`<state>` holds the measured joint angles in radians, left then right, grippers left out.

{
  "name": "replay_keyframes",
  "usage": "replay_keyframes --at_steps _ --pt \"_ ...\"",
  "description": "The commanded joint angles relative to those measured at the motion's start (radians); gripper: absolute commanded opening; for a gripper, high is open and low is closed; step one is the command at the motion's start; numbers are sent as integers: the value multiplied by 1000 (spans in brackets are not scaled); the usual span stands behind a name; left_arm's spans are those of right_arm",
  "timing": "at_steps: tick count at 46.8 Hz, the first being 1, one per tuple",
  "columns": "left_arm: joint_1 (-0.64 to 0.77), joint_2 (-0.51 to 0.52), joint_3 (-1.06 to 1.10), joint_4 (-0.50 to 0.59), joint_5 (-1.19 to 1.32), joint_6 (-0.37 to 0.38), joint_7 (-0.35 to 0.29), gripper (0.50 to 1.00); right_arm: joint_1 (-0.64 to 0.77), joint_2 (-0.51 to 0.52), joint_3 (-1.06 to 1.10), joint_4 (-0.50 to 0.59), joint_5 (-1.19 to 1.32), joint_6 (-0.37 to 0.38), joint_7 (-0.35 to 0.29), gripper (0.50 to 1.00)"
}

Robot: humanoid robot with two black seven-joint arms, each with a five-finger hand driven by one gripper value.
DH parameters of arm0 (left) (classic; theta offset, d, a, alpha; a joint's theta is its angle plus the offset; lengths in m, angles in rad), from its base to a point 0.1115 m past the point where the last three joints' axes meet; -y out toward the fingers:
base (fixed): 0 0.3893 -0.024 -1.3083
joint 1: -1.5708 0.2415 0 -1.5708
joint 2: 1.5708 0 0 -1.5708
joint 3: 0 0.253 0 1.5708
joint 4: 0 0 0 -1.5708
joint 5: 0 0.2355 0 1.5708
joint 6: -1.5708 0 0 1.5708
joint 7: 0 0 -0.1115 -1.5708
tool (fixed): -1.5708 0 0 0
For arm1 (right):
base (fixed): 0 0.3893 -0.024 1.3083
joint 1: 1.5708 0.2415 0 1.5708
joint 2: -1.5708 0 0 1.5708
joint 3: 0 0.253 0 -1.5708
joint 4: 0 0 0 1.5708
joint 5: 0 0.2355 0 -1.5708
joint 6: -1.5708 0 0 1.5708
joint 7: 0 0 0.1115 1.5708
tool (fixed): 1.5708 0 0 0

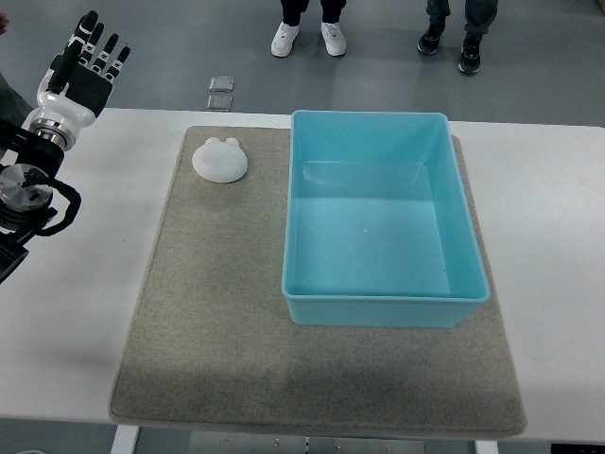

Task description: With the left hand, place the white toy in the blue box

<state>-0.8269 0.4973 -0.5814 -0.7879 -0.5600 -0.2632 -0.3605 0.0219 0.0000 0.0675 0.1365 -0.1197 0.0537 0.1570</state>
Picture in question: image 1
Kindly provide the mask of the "black white robot left hand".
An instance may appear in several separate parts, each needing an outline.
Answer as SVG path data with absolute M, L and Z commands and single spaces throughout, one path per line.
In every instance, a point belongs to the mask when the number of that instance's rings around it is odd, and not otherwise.
M 102 41 L 103 33 L 96 11 L 80 18 L 40 82 L 37 107 L 23 123 L 29 131 L 55 134 L 71 148 L 81 130 L 99 118 L 130 55 L 128 46 L 116 48 L 118 34 Z

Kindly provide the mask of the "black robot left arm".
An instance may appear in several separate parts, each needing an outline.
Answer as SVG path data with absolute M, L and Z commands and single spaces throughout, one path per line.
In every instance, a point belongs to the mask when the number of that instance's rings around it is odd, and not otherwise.
M 57 179 L 64 153 L 75 144 L 63 125 L 39 119 L 30 131 L 1 122 L 1 148 L 16 154 L 1 166 L 1 279 L 26 259 L 26 243 L 70 226 L 81 206 L 77 190 Z

